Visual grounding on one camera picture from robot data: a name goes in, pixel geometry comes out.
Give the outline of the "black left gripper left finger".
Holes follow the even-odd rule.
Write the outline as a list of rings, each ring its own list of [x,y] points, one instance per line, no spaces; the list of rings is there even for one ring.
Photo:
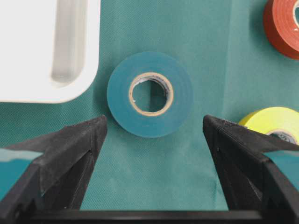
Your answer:
[[[0,149],[0,221],[79,209],[107,134],[104,115]]]

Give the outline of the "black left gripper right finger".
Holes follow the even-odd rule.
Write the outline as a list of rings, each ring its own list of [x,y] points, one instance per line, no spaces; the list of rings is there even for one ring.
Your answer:
[[[228,205],[215,214],[218,223],[298,223],[297,145],[212,115],[203,133]]]

